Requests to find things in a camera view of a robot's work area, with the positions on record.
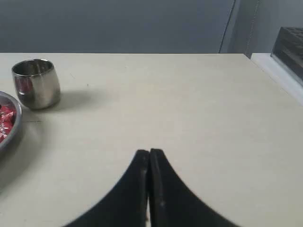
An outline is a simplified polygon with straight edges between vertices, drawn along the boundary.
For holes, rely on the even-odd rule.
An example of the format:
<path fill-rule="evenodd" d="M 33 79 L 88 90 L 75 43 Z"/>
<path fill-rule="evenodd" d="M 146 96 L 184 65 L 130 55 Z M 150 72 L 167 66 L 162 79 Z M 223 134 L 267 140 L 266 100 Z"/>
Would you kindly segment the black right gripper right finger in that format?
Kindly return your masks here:
<path fill-rule="evenodd" d="M 155 148 L 150 150 L 149 204 L 152 227 L 236 226 L 201 201 Z"/>

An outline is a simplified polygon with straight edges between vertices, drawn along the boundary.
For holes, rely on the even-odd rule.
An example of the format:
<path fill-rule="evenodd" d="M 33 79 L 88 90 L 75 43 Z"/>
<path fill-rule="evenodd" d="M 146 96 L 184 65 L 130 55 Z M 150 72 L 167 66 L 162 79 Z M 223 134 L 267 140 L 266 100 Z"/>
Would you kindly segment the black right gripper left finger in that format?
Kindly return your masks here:
<path fill-rule="evenodd" d="M 68 227 L 144 227 L 146 226 L 149 152 L 138 150 L 129 167 L 95 206 Z"/>

